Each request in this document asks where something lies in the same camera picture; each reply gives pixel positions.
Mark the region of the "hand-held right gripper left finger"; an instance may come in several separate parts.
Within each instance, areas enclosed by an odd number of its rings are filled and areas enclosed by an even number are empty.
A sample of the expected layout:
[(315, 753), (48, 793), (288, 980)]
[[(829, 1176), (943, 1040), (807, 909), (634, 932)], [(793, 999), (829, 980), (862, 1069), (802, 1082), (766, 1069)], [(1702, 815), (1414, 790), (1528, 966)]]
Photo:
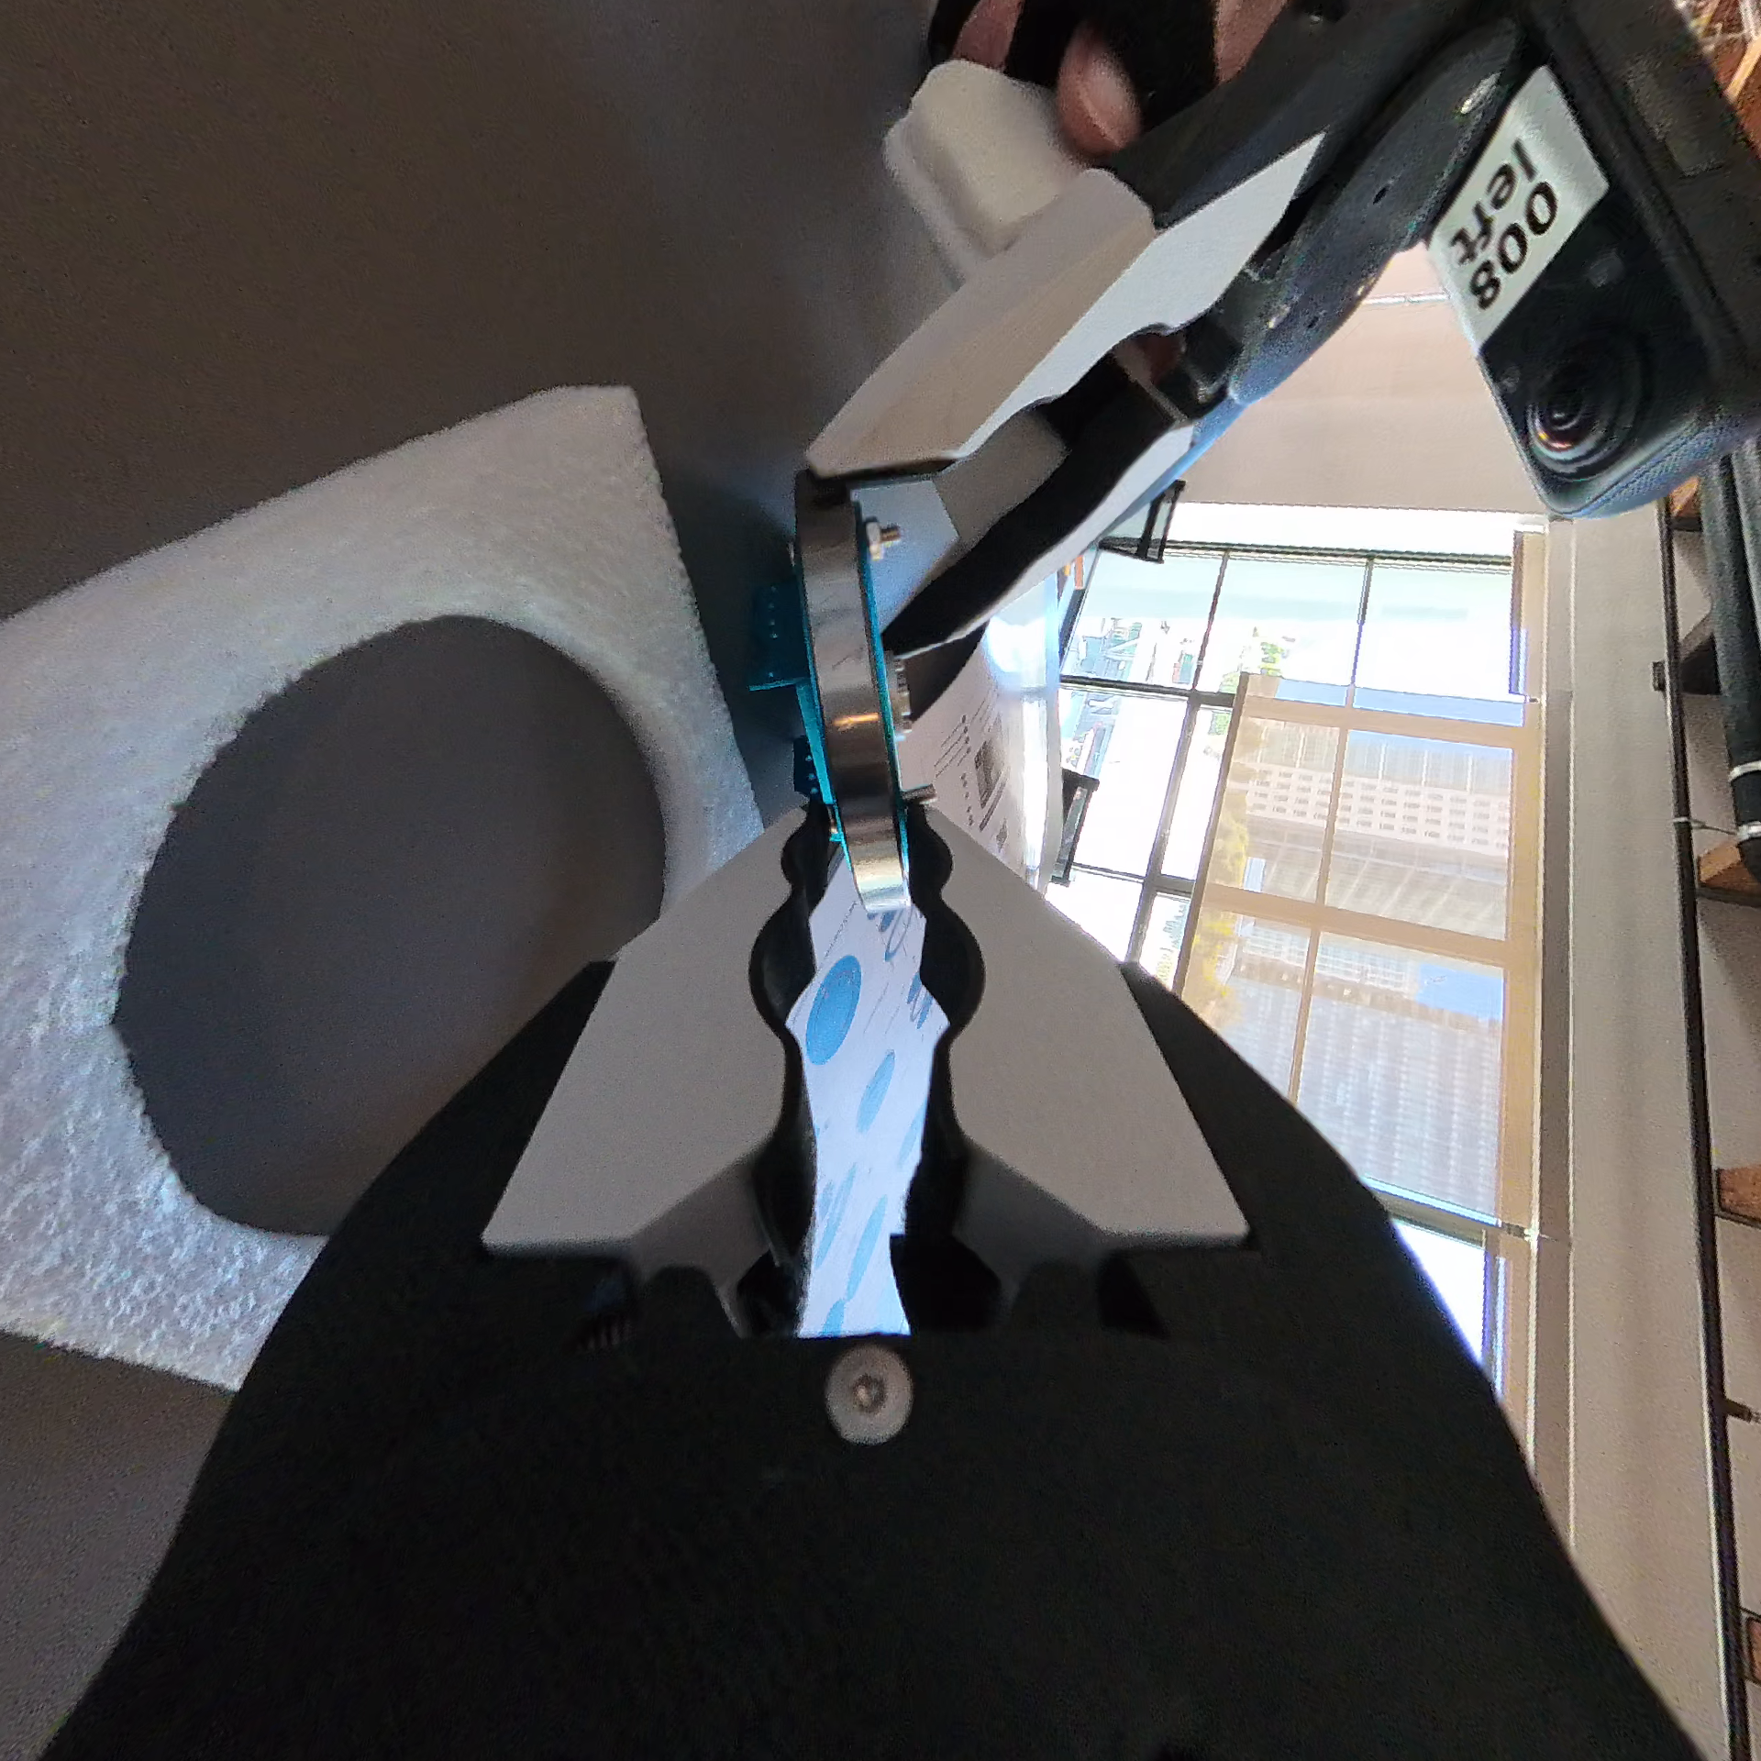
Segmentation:
[(786, 1016), (829, 856), (827, 812), (791, 812), (623, 950), (484, 1247), (697, 1269), (739, 1334), (801, 1329), (816, 1141)]

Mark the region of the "assembly sheet with blue circles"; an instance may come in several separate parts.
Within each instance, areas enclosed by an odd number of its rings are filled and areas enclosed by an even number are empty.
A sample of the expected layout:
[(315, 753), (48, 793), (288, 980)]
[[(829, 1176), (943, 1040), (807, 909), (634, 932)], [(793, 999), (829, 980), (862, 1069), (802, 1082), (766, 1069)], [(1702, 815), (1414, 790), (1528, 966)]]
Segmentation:
[(891, 1263), (948, 1019), (917, 974), (924, 920), (872, 916), (846, 864), (810, 912), (818, 969), (786, 1024), (802, 1054), (816, 1184), (802, 1335), (904, 1335)]

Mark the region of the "blue round turntable disc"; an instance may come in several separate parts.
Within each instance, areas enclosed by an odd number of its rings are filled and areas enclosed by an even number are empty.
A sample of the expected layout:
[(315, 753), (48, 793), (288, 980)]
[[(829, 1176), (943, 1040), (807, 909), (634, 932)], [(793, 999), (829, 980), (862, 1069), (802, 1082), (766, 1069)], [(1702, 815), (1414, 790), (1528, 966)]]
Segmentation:
[(869, 916), (910, 903), (905, 785), (910, 720), (885, 626), (945, 550), (952, 528), (924, 479), (796, 474), (783, 573), (751, 609), (749, 683), (795, 693), (809, 770), (798, 790), (827, 812)]

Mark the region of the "white foam pad with hole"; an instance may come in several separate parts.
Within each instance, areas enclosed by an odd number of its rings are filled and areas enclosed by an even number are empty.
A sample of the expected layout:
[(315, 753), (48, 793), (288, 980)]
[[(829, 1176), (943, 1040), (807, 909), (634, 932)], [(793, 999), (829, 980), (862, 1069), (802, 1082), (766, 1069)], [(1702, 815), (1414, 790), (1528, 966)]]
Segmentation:
[(530, 633), (624, 713), (666, 902), (760, 832), (628, 388), (552, 388), (4, 620), (2, 1320), (239, 1388), (318, 1254), (171, 1171), (111, 1028), (151, 862), (245, 716), (417, 620)]

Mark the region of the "large window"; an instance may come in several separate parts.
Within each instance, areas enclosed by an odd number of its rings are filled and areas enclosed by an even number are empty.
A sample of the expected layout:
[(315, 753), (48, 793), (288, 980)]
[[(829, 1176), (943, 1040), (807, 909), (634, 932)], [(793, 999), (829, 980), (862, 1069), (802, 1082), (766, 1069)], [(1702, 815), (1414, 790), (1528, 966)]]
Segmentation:
[(1061, 584), (1047, 899), (1172, 990), (1392, 1213), (1493, 1383), (1528, 1378), (1543, 757), (1513, 513), (1174, 513)]

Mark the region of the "black rolled tube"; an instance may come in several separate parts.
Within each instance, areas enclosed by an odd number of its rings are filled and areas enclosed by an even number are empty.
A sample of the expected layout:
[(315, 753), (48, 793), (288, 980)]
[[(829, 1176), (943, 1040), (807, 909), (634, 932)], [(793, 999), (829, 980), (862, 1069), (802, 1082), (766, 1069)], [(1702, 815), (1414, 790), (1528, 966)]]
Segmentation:
[(1759, 439), (1702, 474), (1708, 622), (1722, 703), (1735, 849), (1759, 879)]

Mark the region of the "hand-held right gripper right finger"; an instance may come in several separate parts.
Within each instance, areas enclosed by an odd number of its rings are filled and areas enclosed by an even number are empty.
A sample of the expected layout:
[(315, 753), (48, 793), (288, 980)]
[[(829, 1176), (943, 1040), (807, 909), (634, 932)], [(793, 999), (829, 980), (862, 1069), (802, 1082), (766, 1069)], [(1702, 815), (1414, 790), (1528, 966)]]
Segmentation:
[(1044, 1267), (1242, 1245), (1123, 969), (935, 806), (908, 834), (917, 974), (943, 1016), (891, 1238), (910, 1330), (990, 1329)]

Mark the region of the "manual sheet with board pictures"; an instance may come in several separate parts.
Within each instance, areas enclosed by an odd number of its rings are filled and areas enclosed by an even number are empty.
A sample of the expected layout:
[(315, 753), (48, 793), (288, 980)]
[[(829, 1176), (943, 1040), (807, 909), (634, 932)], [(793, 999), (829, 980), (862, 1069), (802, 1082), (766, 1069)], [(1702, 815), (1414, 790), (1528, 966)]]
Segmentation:
[(1041, 888), (1061, 782), (1045, 628), (992, 622), (905, 662), (905, 785), (930, 785), (937, 812)]

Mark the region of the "black metal shelf rack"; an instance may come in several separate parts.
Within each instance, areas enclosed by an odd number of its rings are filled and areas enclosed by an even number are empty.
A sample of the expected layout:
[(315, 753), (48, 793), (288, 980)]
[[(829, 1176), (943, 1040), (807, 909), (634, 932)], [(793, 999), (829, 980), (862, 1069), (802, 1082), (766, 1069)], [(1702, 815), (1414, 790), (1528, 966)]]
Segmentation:
[(1663, 596), (1663, 659), (1655, 664), (1664, 700), (1669, 745), (1671, 852), (1677, 883), (1678, 979), (1684, 1003), (1684, 1051), (1687, 1082), (1690, 1195), (1694, 1261), (1699, 1301), (1702, 1406), (1707, 1421), (1708, 1524), (1718, 1639), (1725, 1753), (1754, 1755), (1749, 1708), (1745, 1605), (1742, 1602), (1735, 1508), (1731, 1489), (1731, 1398), (1725, 1383), (1725, 1316), (1718, 1261), (1718, 1206), (1710, 1145), (1710, 1096), (1707, 1069), (1707, 1023), (1702, 997), (1702, 936), (1698, 857), (1692, 846), (1687, 785), (1687, 739), (1682, 691), (1682, 616), (1677, 589), (1674, 522), (1669, 496), (1655, 500), (1658, 566)]

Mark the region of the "person's left hand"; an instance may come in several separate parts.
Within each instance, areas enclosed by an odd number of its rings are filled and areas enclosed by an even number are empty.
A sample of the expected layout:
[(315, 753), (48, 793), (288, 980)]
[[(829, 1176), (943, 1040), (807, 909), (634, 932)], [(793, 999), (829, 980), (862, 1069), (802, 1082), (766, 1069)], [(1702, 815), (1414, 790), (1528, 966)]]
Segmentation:
[(1088, 3), (924, 3), (930, 63), (968, 61), (992, 73), (1039, 84), (1064, 142), (1095, 162), (1142, 128), (1138, 88)]

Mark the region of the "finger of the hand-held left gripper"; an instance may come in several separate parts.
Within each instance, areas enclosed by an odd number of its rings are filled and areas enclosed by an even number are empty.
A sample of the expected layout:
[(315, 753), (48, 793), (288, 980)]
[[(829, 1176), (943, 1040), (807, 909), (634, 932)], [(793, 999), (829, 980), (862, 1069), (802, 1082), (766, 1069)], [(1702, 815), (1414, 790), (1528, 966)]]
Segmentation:
[(1168, 490), (1204, 438), (1193, 340), (1132, 337), (968, 456), (849, 482), (864, 522), (900, 528), (883, 558), (864, 552), (886, 652), (919, 653), (976, 631)]
[(819, 477), (933, 467), (976, 450), (1112, 346), (1204, 314), (1284, 214), (1323, 137), (1166, 229), (1110, 172), (1081, 172), (980, 264), (807, 449)]

